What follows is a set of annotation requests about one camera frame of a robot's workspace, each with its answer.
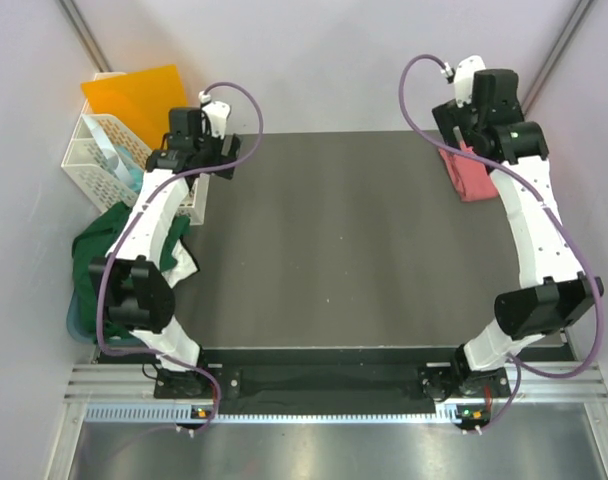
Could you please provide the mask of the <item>pink t shirt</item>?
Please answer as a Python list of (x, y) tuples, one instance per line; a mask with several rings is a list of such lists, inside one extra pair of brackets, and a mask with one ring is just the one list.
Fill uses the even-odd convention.
[(439, 148), (438, 152), (462, 202), (485, 201), (499, 196), (483, 164), (449, 153), (443, 148)]

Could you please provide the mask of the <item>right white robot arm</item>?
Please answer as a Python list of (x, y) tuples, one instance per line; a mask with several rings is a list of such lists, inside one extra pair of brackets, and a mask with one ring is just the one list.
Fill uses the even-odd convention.
[(517, 73), (488, 69), (472, 56), (447, 78), (455, 97), (435, 107), (433, 117), (449, 147), (470, 147), (489, 159), (484, 172), (504, 205), (519, 264), (519, 289), (496, 297), (493, 320), (451, 362), (453, 388), (471, 396), (507, 357), (579, 320), (602, 296), (603, 284), (587, 278), (556, 228), (548, 145), (540, 125), (523, 115)]

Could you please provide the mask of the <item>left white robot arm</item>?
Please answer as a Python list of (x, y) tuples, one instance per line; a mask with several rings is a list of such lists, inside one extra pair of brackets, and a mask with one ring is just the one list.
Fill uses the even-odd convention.
[(189, 396), (210, 387), (209, 370), (198, 364), (200, 346), (175, 317), (172, 286), (161, 271), (164, 244), (177, 212), (207, 167), (224, 166), (223, 176), (239, 153), (233, 137), (223, 148), (231, 108), (206, 100), (199, 107), (178, 107), (169, 112), (169, 130), (160, 148), (145, 164), (135, 205), (106, 256), (93, 259), (89, 273), (98, 297), (96, 332), (118, 326), (143, 342), (163, 368), (175, 371), (176, 384)]

